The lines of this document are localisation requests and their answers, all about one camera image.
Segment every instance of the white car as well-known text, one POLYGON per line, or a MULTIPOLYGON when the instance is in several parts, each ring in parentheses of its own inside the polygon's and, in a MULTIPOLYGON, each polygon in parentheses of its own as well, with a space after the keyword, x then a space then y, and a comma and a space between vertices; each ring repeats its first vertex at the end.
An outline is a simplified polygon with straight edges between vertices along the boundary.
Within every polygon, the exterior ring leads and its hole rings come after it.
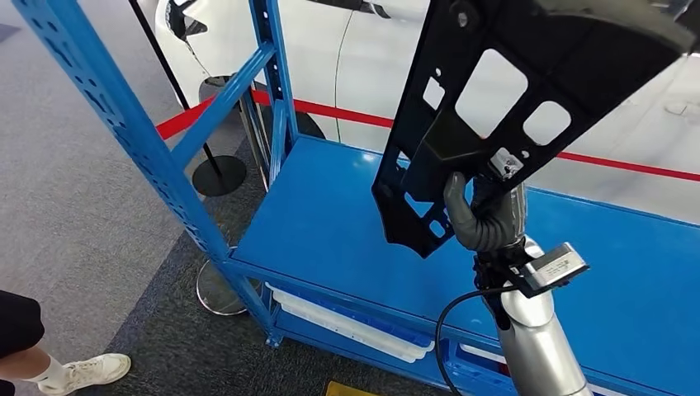
MULTIPOLYGON (((688 0, 655 2, 669 13, 688 0)), ((280 0, 279 8, 294 97, 326 106, 394 118, 429 0, 280 0)), ((238 71, 257 48, 248 0, 160 0, 155 34, 190 106, 204 82, 238 71)), ((256 77, 264 82, 262 74, 256 77)), ((493 51, 485 53, 457 112, 488 135, 524 92, 527 79, 493 51)), ((426 88, 428 103, 439 87, 426 88)), ((568 150, 685 172, 700 173, 700 57, 680 59, 629 98, 568 150)), ((569 115, 548 106, 527 133, 548 142, 569 115)), ((387 128, 301 115, 302 130, 381 152, 387 128)), ((693 196, 700 184, 555 160, 532 178, 537 186, 700 223, 693 196), (579 167, 571 180, 572 167, 579 167), (665 194, 677 190, 673 197, 665 194)))

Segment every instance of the white sock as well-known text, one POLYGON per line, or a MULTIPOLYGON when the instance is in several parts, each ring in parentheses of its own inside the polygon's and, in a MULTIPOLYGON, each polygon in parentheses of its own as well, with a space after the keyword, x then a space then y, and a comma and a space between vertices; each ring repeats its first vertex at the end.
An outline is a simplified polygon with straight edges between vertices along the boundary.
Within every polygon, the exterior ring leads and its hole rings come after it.
POLYGON ((49 356, 51 362, 43 373, 24 381, 34 382, 50 388, 62 389, 68 382, 68 371, 53 356, 49 356))

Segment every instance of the perforated metal upright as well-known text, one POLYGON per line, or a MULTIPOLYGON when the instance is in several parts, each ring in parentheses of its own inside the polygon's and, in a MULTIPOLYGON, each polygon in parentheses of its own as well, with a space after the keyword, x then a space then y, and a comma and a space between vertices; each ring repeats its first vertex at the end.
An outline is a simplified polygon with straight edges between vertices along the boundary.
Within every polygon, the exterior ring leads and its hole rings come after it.
POLYGON ((183 174, 184 167, 261 70, 267 78, 274 114, 271 179, 296 140, 298 131, 277 0, 249 0, 258 48, 172 151, 158 136, 76 0, 12 2, 163 202, 224 274, 264 328, 268 342, 277 344, 281 337, 272 325, 269 307, 247 279, 226 264, 230 247, 183 174))

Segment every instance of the silver stanchion base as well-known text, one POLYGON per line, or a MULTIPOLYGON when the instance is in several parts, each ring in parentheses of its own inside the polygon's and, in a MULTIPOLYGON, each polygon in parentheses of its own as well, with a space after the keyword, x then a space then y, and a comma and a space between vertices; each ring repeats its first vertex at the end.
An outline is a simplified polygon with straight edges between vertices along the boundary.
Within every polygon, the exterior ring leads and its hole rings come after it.
MULTIPOLYGON (((249 279, 255 290, 260 291, 260 281, 249 279)), ((226 279, 207 260, 199 270, 196 281, 197 298, 204 308, 213 314, 232 316, 246 311, 243 301, 231 290, 226 279)))

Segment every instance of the black shorts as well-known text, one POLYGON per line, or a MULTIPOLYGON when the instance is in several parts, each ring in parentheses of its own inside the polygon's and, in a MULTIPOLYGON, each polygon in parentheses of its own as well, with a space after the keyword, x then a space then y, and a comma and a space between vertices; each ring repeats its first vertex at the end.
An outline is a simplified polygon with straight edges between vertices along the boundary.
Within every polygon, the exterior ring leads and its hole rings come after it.
MULTIPOLYGON (((39 303, 0 290, 0 359, 33 347, 43 336, 39 303)), ((0 379, 0 396, 13 394, 15 387, 0 379)))

